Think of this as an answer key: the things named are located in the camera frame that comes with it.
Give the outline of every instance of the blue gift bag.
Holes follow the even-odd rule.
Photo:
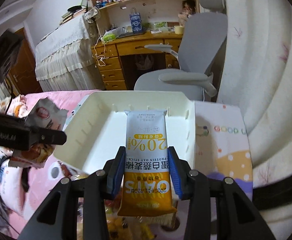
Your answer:
[[[129,15],[129,18],[133,32],[140,32],[142,30],[141,14],[136,12],[136,9],[133,8],[132,13]]]

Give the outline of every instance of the plastic bag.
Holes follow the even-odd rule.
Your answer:
[[[153,68],[154,57],[151,54],[144,55],[135,55],[135,63],[138,70],[148,70]]]
[[[0,196],[5,205],[22,216],[25,191],[21,185],[22,168],[8,167],[9,160],[0,167]]]
[[[177,211],[172,203],[165,115],[159,110],[127,112],[119,216],[154,217]]]
[[[108,35],[114,35],[114,39],[116,39],[116,37],[118,37],[119,35],[121,34],[125,34],[125,33],[128,33],[128,30],[126,30],[125,28],[122,28],[122,27],[119,27],[119,28],[116,28],[116,29],[113,29],[113,30],[110,30],[108,32],[105,32],[105,35],[103,36],[102,38],[102,42],[103,43],[106,43],[107,41],[105,40],[105,37],[107,37]]]

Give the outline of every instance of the white plastic tray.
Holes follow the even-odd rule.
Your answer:
[[[76,170],[102,169],[126,144],[125,110],[166,109],[167,144],[194,166],[195,105],[181,92],[98,91],[92,93],[65,129],[67,142],[54,156]]]

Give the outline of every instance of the snack wrapper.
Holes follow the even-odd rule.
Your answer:
[[[27,116],[25,125],[62,130],[66,122],[67,113],[68,110],[60,110],[48,98],[40,99]],[[54,149],[54,145],[36,143],[31,146],[29,151],[14,150],[9,166],[43,168]]]
[[[176,212],[167,152],[166,111],[127,113],[126,161],[119,216],[154,217]]]

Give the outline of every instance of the desk drawer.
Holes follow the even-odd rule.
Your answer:
[[[180,69],[177,58],[171,54],[166,54],[166,68]]]
[[[129,41],[117,44],[118,54],[120,56],[134,55],[134,54],[149,54],[149,53],[162,53],[160,51],[145,49],[145,45],[163,43],[162,39]]]
[[[97,64],[97,67],[100,71],[102,70],[111,70],[111,69],[119,69],[121,68],[121,65],[120,65],[120,61],[119,61],[119,58],[118,57],[110,57],[110,58],[106,58],[106,59],[103,59],[103,61],[105,62],[106,66],[99,66]]]
[[[103,81],[123,80],[124,76],[121,69],[100,71]]]
[[[102,55],[104,55],[105,57],[117,57],[118,56],[116,46],[114,44],[106,45],[105,49],[104,49],[104,46],[96,48],[96,51],[97,51],[98,56],[102,56]],[[92,52],[93,52],[93,56],[95,57],[96,52],[95,52],[94,48],[92,48]]]
[[[181,39],[165,39],[165,44],[172,45],[172,50],[175,52],[178,52],[181,42]]]
[[[124,80],[104,82],[107,90],[127,90]]]

